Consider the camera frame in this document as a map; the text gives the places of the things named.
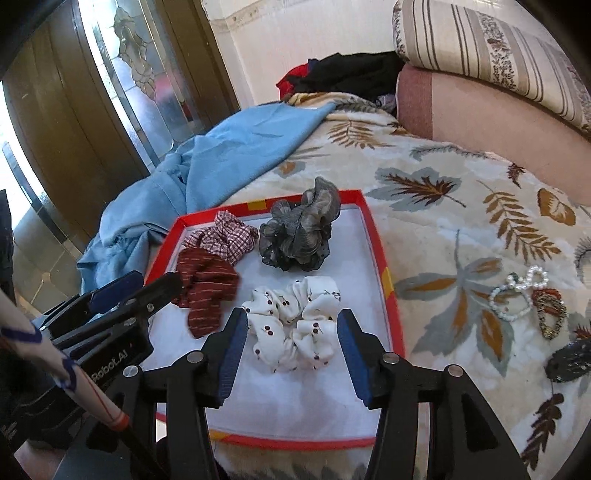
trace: hair accessory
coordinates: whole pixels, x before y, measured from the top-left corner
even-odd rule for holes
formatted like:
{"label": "hair accessory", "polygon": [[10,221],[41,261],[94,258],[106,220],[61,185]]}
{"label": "hair accessory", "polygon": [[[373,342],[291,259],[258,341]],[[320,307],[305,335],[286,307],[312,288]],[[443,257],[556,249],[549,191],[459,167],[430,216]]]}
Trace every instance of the hair accessory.
{"label": "hair accessory", "polygon": [[[540,320],[540,330],[544,338],[552,340],[560,333],[560,329],[566,319],[566,306],[562,300],[560,292],[555,289],[538,290],[532,295],[535,308]],[[546,325],[546,315],[550,314],[556,317],[554,328]]]}
{"label": "hair accessory", "polygon": [[[541,282],[534,282],[534,275],[539,274],[542,277]],[[525,278],[519,277],[516,273],[511,273],[507,277],[507,285],[515,290],[541,290],[548,286],[548,272],[538,265],[533,265],[527,271]]]}
{"label": "hair accessory", "polygon": [[[521,294],[521,296],[523,296],[523,298],[527,302],[527,307],[524,308],[523,310],[521,310],[520,312],[517,312],[514,314],[509,314],[509,313],[503,312],[501,310],[501,307],[499,306],[499,304],[497,302],[495,302],[495,298],[499,293],[501,293],[502,291],[505,291],[505,290],[515,290],[515,291],[519,292]],[[506,322],[514,322],[514,321],[524,317],[529,312],[531,312],[531,309],[533,308],[533,303],[532,303],[531,297],[523,290],[519,290],[519,289],[515,288],[514,286],[511,287],[509,284],[500,285],[497,288],[495,288],[491,292],[490,296],[488,297],[488,304],[491,307],[491,310],[493,312],[495,312],[496,316],[498,316],[501,320],[504,320]]]}
{"label": "hair accessory", "polygon": [[[539,281],[539,282],[534,281],[534,276],[536,274],[541,277],[541,281]],[[527,315],[534,306],[534,301],[533,301],[532,297],[530,297],[525,291],[532,288],[534,290],[534,294],[535,294],[536,291],[542,290],[542,289],[546,288],[547,286],[548,286],[548,272],[538,265],[533,265],[532,267],[530,267],[528,269],[527,275],[525,276],[525,278],[520,277],[515,272],[510,273],[509,276],[507,276],[507,278],[506,278],[506,284],[495,288],[491,292],[491,295],[488,297],[488,304],[491,307],[491,310],[493,312],[495,312],[496,316],[498,316],[501,320],[504,320],[506,322],[514,322],[515,320],[520,319],[520,318],[524,317],[525,315]],[[501,310],[501,307],[499,306],[499,304],[497,302],[495,302],[495,298],[500,292],[505,291],[505,290],[515,290],[516,292],[519,292],[523,296],[525,301],[527,302],[527,307],[524,308],[523,310],[521,310],[520,312],[517,312],[514,314],[508,314],[508,313],[503,312]]]}
{"label": "hair accessory", "polygon": [[285,290],[257,287],[252,300],[242,304],[259,360],[277,369],[300,365],[320,369],[338,351],[336,318],[340,291],[330,277],[305,277]]}
{"label": "hair accessory", "polygon": [[546,365],[555,383],[570,382],[591,372],[591,338],[581,338],[556,350]]}
{"label": "hair accessory", "polygon": [[316,177],[314,188],[303,193],[300,203],[277,200],[272,218],[260,227],[262,262],[283,271],[294,266],[318,270],[330,255],[330,224],[339,214],[339,190],[322,177]]}

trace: bed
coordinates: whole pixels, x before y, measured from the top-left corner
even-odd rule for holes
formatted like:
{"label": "bed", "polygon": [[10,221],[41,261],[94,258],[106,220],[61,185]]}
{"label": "bed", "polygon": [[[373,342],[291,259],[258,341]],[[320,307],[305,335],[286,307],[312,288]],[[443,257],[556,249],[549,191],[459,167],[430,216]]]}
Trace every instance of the bed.
{"label": "bed", "polygon": [[[589,377],[552,384],[544,372],[555,350],[591,328],[589,94],[551,35],[515,2],[401,0],[393,14],[394,47],[409,62],[398,80],[398,119],[348,94],[296,94],[289,103],[298,108],[337,108],[225,205],[298,194],[317,176],[361,189],[382,238],[407,358],[465,367],[531,478],[552,479],[591,419]],[[535,313],[508,323],[489,308],[492,289],[532,265],[548,272],[567,307],[553,340],[542,337]],[[426,474],[427,432],[423,411],[416,479]],[[371,454],[222,441],[214,449],[230,476],[245,480],[361,480]]]}
{"label": "bed", "polygon": [[[382,238],[407,358],[435,369],[464,366],[525,452],[532,479],[551,479],[591,418],[588,379],[552,385],[543,368],[591,321],[591,210],[527,170],[512,171],[498,155],[418,138],[352,95],[302,93],[289,101],[299,108],[335,102],[337,109],[287,160],[225,205],[301,193],[319,175],[340,189],[361,189]],[[548,271],[569,313],[552,341],[533,314],[508,323],[488,307],[495,286],[534,264]],[[540,418],[547,425],[541,433],[532,428]],[[416,478],[426,471],[422,419]],[[238,478],[349,479],[363,474],[371,448],[290,452],[219,441],[215,452]]]}

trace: pearl hair clip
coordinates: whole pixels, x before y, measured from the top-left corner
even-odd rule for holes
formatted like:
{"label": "pearl hair clip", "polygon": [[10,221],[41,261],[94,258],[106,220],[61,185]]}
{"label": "pearl hair clip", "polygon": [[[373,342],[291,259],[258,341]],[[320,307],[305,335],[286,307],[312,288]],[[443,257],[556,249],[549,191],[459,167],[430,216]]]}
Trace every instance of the pearl hair clip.
{"label": "pearl hair clip", "polygon": [[[536,274],[541,276],[541,281],[534,281],[534,276]],[[506,284],[498,286],[491,292],[490,296],[488,297],[488,304],[491,310],[495,312],[496,316],[498,316],[501,320],[504,320],[505,322],[514,322],[527,315],[534,307],[534,303],[531,297],[526,293],[526,290],[542,290],[547,286],[548,272],[546,272],[542,267],[534,265],[529,268],[525,278],[519,277],[516,273],[512,273],[507,276]],[[527,307],[525,307],[520,312],[513,314],[503,312],[495,299],[499,293],[505,290],[515,290],[519,292],[527,302]]]}

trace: white wall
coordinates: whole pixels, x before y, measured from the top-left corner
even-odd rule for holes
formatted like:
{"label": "white wall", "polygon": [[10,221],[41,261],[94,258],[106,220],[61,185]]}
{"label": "white wall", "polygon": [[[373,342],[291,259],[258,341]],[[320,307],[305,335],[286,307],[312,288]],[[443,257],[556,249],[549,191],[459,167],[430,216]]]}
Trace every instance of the white wall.
{"label": "white wall", "polygon": [[[200,1],[243,108],[277,100],[275,84],[309,58],[394,48],[395,0]],[[493,15],[554,42],[516,0],[441,1]]]}

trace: gray leaf pattern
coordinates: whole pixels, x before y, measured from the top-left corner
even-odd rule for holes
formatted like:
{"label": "gray leaf pattern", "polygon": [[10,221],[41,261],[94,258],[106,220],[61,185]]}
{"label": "gray leaf pattern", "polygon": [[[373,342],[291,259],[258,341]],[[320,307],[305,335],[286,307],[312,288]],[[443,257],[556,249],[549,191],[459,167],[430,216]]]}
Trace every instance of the gray leaf pattern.
{"label": "gray leaf pattern", "polygon": [[514,341],[513,327],[501,322],[488,305],[492,287],[480,283],[502,271],[500,258],[480,258],[463,267],[459,261],[459,231],[456,235],[454,261],[457,275],[421,273],[396,283],[394,289],[403,300],[429,301],[452,290],[456,296],[450,306],[431,318],[413,352],[429,351],[449,355],[464,343],[476,327],[476,346],[482,356],[504,377]]}
{"label": "gray leaf pattern", "polygon": [[386,186],[366,195],[378,200],[393,200],[391,207],[397,212],[418,212],[439,205],[444,199],[466,208],[463,202],[449,195],[460,187],[461,179],[443,177],[431,167],[413,173],[397,168],[379,168],[375,178]]}
{"label": "gray leaf pattern", "polygon": [[574,249],[574,267],[577,270],[577,276],[584,283],[583,268],[591,263],[591,237],[582,238]]}
{"label": "gray leaf pattern", "polygon": [[464,158],[491,158],[489,155],[486,155],[485,153],[471,152],[470,150],[465,150],[453,144],[437,145],[434,147],[417,147],[412,150],[410,156],[417,161],[421,161],[425,155],[429,155],[431,153],[453,153],[456,155],[460,155]]}
{"label": "gray leaf pattern", "polygon": [[363,112],[363,113],[380,113],[382,110],[373,102],[351,96],[349,99],[338,99],[335,101],[336,111],[343,112]]}

